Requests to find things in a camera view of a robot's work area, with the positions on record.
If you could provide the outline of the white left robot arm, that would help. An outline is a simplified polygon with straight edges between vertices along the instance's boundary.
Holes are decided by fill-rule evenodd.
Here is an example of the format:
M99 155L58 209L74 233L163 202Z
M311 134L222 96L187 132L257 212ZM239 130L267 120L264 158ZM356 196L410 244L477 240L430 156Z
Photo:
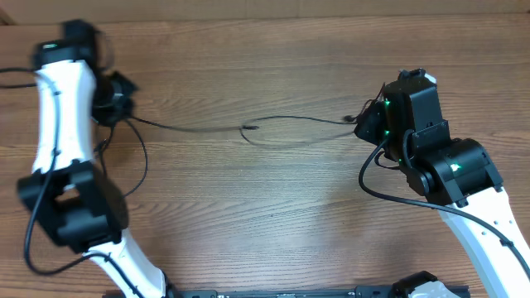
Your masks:
M166 274L143 253L128 228L125 195L94 163L102 147L92 144L92 123L114 128L133 111L136 85L99 66L99 31L82 20L63 22L63 36L36 46L34 66L39 92L39 142L32 173L17 182L31 213L24 258L40 224L58 247L68 247L81 262L96 263L120 289L121 297L175 297Z

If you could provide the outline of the black usb cable silver plug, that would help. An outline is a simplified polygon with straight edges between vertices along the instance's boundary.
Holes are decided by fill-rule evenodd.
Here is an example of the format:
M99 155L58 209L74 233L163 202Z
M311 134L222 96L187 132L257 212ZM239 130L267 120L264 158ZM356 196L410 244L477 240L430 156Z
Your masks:
M353 121L277 115L245 121L239 133L244 141L256 147L288 149L349 137L354 127Z

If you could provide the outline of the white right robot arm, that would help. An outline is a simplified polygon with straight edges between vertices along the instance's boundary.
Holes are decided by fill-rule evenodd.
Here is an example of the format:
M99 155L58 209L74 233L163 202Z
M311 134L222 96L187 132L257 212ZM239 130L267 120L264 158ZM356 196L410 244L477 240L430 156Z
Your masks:
M529 295L529 246L514 218L504 180L484 147L453 138L437 82L424 69L402 70L356 119L357 138L376 147L359 171L385 156L419 200L359 186L373 197L434 209L459 240L491 297Z

